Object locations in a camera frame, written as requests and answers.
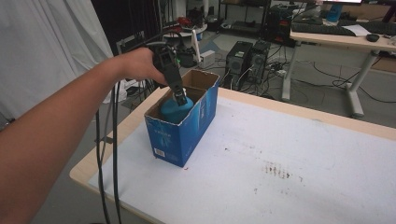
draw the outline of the keyboard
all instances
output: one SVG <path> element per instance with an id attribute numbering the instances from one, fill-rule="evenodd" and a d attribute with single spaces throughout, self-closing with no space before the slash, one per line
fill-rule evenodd
<path id="1" fill-rule="evenodd" d="M 396 23 L 382 21 L 346 21 L 340 20 L 337 26 L 360 25 L 368 32 L 378 35 L 396 35 Z"/>
<path id="2" fill-rule="evenodd" d="M 355 34 L 341 26 L 311 25 L 304 23 L 292 23 L 291 30 L 296 33 L 309 33 L 319 35 L 350 35 Z"/>

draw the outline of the blue object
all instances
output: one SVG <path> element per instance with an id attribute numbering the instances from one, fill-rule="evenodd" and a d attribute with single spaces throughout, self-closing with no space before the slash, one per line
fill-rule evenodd
<path id="1" fill-rule="evenodd" d="M 174 99 L 168 99 L 161 106 L 161 113 L 166 121 L 179 124 L 189 114 L 190 110 L 194 106 L 194 103 L 189 97 L 187 103 L 184 105 L 178 105 Z"/>
<path id="2" fill-rule="evenodd" d="M 342 5 L 332 5 L 330 11 L 327 13 L 326 20 L 331 22 L 337 22 L 340 19 L 341 11 L 343 10 Z"/>

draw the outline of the white curtain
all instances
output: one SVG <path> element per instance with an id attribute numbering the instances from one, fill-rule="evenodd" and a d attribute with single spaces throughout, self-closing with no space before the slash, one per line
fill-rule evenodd
<path id="1" fill-rule="evenodd" d="M 19 117 L 112 56 L 90 0 L 0 0 L 0 113 Z"/>

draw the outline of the hand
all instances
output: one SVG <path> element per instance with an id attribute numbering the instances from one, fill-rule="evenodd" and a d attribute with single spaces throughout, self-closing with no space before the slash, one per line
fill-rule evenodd
<path id="1" fill-rule="evenodd" d="M 153 52 L 148 48 L 135 49 L 115 57 L 120 61 L 121 79 L 130 78 L 141 81 L 148 78 L 166 85 L 165 77 L 153 65 L 152 57 Z"/>

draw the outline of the mouse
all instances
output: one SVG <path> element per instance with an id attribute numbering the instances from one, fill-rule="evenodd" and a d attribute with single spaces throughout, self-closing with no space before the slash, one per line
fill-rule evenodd
<path id="1" fill-rule="evenodd" d="M 369 34 L 366 36 L 366 39 L 370 42 L 376 42 L 379 39 L 379 35 Z"/>

